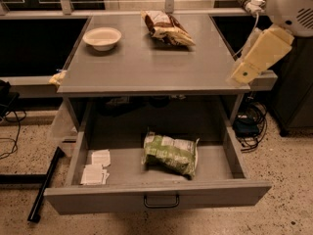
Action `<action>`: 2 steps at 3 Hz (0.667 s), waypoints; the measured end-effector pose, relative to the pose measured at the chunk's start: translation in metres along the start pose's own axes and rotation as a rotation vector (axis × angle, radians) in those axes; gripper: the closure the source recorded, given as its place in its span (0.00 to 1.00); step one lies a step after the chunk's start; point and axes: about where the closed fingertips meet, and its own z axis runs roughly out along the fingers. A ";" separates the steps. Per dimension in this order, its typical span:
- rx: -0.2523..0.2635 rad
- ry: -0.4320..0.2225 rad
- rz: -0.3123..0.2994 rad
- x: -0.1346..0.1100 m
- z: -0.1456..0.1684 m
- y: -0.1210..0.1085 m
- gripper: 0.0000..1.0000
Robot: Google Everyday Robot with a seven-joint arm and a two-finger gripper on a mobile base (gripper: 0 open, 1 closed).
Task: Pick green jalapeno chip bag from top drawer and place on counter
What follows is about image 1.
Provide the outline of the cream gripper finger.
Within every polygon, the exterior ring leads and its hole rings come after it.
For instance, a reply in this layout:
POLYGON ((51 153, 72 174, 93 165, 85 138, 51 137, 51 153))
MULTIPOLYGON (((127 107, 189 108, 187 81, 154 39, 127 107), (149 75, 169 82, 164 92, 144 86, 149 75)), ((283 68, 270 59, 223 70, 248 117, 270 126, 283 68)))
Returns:
POLYGON ((291 50, 294 36, 287 30, 271 25, 263 30, 244 56, 244 61, 256 71, 266 71, 291 50))
POLYGON ((243 50, 241 51, 241 56, 233 65, 230 78, 237 84, 248 84, 259 75, 258 68, 256 67, 256 61, 250 56, 249 53, 259 36, 259 32, 252 33, 249 36, 243 50))

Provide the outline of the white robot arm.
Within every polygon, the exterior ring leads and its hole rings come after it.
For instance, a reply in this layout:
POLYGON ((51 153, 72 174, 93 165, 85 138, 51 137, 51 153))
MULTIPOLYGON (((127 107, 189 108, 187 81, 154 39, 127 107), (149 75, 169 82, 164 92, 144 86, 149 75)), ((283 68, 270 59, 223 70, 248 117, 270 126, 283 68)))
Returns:
POLYGON ((255 17, 230 78, 248 84, 291 50, 296 36, 313 36, 313 0, 237 0, 255 17))

